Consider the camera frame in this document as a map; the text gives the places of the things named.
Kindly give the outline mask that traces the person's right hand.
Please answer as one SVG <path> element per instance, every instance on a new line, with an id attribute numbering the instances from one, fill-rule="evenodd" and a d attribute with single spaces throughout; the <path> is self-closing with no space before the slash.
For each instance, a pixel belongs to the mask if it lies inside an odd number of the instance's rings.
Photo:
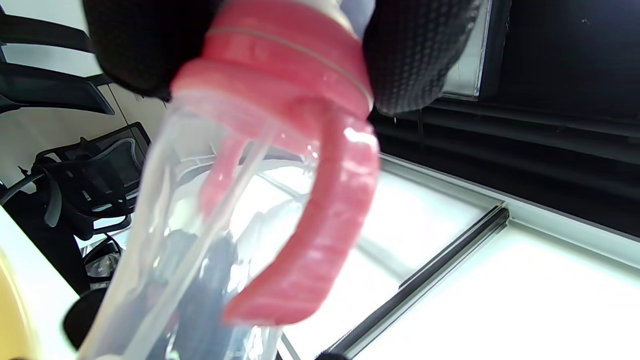
<path id="1" fill-rule="evenodd" d="M 83 293 L 62 319 L 62 330 L 75 350 L 79 350 L 85 341 L 107 290 L 107 287 L 100 287 Z"/>

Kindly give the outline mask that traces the person's left hand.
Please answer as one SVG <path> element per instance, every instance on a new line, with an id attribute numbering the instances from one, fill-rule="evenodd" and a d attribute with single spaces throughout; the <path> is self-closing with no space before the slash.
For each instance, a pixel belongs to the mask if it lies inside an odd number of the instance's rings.
<path id="1" fill-rule="evenodd" d="M 221 0 L 84 0 L 103 73 L 135 94 L 169 101 L 170 84 L 202 52 Z M 375 107 L 395 116 L 442 92 L 473 31 L 480 0 L 378 0 L 363 39 Z"/>

